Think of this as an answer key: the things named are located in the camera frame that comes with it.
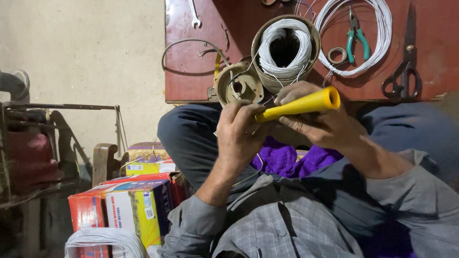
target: spanner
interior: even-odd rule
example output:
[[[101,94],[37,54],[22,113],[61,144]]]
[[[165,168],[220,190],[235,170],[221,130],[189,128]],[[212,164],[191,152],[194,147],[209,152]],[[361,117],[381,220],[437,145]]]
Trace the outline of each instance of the spanner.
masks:
[[[191,26],[196,29],[197,25],[197,27],[200,28],[201,21],[198,19],[198,16],[196,15],[195,4],[193,3],[193,0],[188,0],[188,3],[190,4],[191,14],[193,15],[193,21],[191,22]]]

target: red wooden table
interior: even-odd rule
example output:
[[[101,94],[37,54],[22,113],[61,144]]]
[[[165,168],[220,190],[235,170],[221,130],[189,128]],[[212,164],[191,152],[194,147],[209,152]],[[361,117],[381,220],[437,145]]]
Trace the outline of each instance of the red wooden table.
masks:
[[[351,100],[386,99],[381,92],[382,82],[393,72],[403,58],[403,42],[408,13],[408,0],[386,0],[392,13],[392,41],[383,59],[367,72],[354,77],[333,76],[335,85],[344,98]],[[194,0],[202,27],[193,29],[192,15],[186,0],[166,0],[166,45],[179,39],[206,39],[225,50],[224,28],[227,28],[230,48],[224,54],[230,63],[237,63],[249,55],[253,37],[268,20],[283,14],[293,14],[293,0],[283,4],[280,0],[272,6],[264,6],[260,0]],[[312,10],[319,13],[326,0],[316,0]],[[377,25],[374,10],[362,1],[352,1],[360,27],[370,49],[376,46]],[[443,0],[417,0],[416,47],[417,70],[422,79],[420,99],[431,100],[437,95],[458,90],[459,84],[459,2]],[[299,12],[308,8],[301,5]],[[343,5],[334,16],[336,19],[322,33],[324,53],[335,46],[346,48],[349,31],[349,8]],[[363,47],[355,45],[356,64],[363,63]],[[213,84],[216,53],[208,53],[202,59],[196,52],[208,49],[202,42],[184,42],[173,46],[166,55],[165,97],[168,103],[207,101],[207,89]],[[307,81],[322,85],[328,69],[317,60]]]

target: cardboard box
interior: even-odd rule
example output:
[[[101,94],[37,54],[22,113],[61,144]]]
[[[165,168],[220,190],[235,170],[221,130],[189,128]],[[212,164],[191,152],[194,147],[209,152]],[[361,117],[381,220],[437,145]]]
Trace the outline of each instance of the cardboard box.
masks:
[[[168,179],[171,183],[171,192],[174,207],[180,205],[181,202],[188,199],[190,194],[190,184],[188,180],[180,172],[165,172],[158,174],[140,174],[140,175],[131,175],[125,176],[110,181],[101,183],[101,185],[107,184],[117,184],[123,182],[135,182],[143,180],[154,180],[154,179]]]
[[[126,165],[126,176],[140,174],[157,174],[176,171],[172,160],[139,161]]]
[[[129,155],[129,161],[134,161],[138,158],[142,158],[140,161],[170,160],[161,142],[139,142],[131,145],[126,152]]]
[[[117,184],[107,184],[94,187],[86,192],[68,197],[73,231],[86,227],[106,227],[105,194]],[[78,257],[81,258],[108,258],[110,250],[107,246],[79,247]]]
[[[168,179],[122,183],[105,195],[108,226],[134,232],[147,252],[163,244],[169,232],[167,214],[174,208]],[[113,247],[113,257],[124,257]]]

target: shirt sleeve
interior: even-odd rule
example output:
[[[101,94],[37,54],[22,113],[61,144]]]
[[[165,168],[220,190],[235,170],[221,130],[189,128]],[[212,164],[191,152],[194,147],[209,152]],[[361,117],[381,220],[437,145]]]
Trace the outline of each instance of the shirt sleeve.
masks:
[[[158,250],[161,257],[210,257],[214,236],[224,226],[226,207],[213,207],[192,196],[172,210],[172,226]]]
[[[416,166],[390,179],[367,179],[367,192],[410,228],[416,255],[457,257],[459,253],[459,196],[419,165],[425,152],[400,153]]]

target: gray shirt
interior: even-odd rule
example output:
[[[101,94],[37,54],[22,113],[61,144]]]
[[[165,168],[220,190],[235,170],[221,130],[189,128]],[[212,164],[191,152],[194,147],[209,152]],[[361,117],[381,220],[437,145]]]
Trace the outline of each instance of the gray shirt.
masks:
[[[410,228],[418,257],[459,257],[459,196],[419,166],[426,153],[400,153],[412,170],[367,180],[367,192]],[[229,207],[195,196],[168,216],[162,257],[362,257],[356,240],[297,180],[262,175]]]

